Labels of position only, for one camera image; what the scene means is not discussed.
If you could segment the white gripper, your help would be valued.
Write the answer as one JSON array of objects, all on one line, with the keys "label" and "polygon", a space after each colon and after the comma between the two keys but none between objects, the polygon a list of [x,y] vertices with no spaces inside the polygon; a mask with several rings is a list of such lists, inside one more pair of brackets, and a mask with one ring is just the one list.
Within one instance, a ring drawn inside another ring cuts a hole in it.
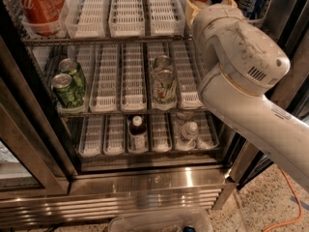
[{"label": "white gripper", "polygon": [[193,41],[207,70],[218,66],[237,89],[261,96],[289,71],[290,60],[275,41],[247,22],[235,0],[222,4],[186,0]]}]

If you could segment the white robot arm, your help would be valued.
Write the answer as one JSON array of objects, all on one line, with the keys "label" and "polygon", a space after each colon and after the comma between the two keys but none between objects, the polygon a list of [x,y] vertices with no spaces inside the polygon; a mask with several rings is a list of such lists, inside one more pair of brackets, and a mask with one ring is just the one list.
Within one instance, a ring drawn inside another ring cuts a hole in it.
[{"label": "white robot arm", "polygon": [[309,126],[266,97],[289,71],[284,51],[240,9],[186,2],[206,108],[309,190]]}]

